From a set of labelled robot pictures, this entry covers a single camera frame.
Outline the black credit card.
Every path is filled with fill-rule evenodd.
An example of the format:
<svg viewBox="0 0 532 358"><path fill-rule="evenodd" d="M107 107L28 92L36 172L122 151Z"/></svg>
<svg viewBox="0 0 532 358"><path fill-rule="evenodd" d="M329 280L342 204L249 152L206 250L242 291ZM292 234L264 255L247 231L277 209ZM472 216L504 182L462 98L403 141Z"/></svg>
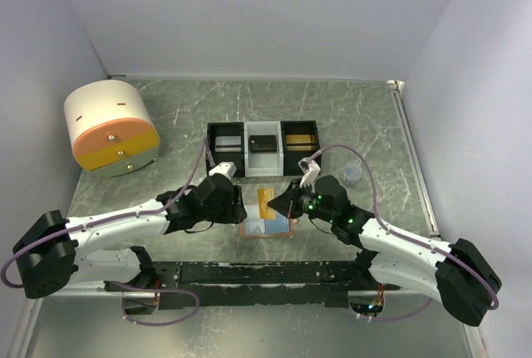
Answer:
<svg viewBox="0 0 532 358"><path fill-rule="evenodd" d="M278 151L276 135L251 135L249 137L251 153L274 153Z"/></svg>

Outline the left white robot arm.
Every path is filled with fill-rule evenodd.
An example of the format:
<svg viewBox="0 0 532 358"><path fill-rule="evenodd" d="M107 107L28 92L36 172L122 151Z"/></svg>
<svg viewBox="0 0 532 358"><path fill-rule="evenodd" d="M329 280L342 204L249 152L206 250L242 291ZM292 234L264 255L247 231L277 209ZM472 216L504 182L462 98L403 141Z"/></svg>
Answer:
<svg viewBox="0 0 532 358"><path fill-rule="evenodd" d="M222 174L199 185L167 191L132 208L65 218L58 210L41 217L13 247L22 289L29 299L50 296L69 284L95 281L151 287L155 269L145 249L108 249L132 239L189 231L197 223L238 224L247 217L242 189Z"/></svg>

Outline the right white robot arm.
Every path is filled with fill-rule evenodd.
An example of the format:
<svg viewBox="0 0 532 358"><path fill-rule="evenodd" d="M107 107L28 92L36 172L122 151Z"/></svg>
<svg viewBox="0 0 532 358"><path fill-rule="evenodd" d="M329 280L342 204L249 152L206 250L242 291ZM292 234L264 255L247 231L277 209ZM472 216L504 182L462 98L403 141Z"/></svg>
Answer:
<svg viewBox="0 0 532 358"><path fill-rule="evenodd" d="M468 326L478 326L499 306L502 281L474 243L425 238L382 221L351 203L331 175L313 186L294 180L267 205L286 218L321 220L340 242L359 248L361 264L352 278L361 289L377 283L406 288L439 302Z"/></svg>

